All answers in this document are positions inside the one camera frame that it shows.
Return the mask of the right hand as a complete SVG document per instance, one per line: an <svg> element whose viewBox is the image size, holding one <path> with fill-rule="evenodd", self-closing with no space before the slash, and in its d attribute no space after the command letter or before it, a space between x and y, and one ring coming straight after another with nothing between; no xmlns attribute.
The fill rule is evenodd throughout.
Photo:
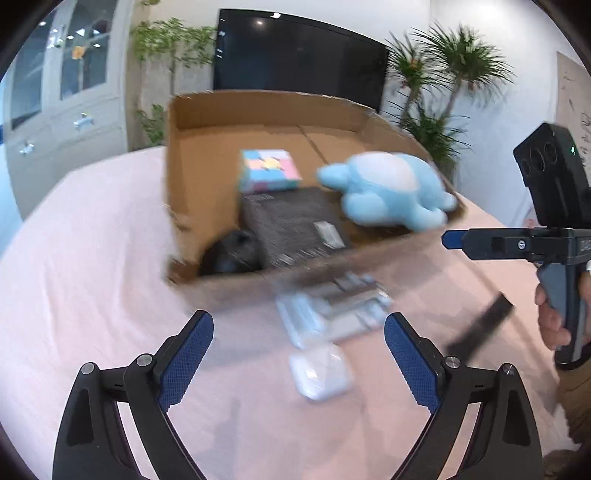
<svg viewBox="0 0 591 480"><path fill-rule="evenodd" d="M584 345L586 345L590 342L591 280L589 272L582 274L579 282L579 292L581 298L587 302L586 336L584 337ZM535 291L535 304L538 307L538 326L545 346L554 351L559 347L569 345L571 334L562 326L562 317L550 306L546 292L541 284L537 286Z"/></svg>

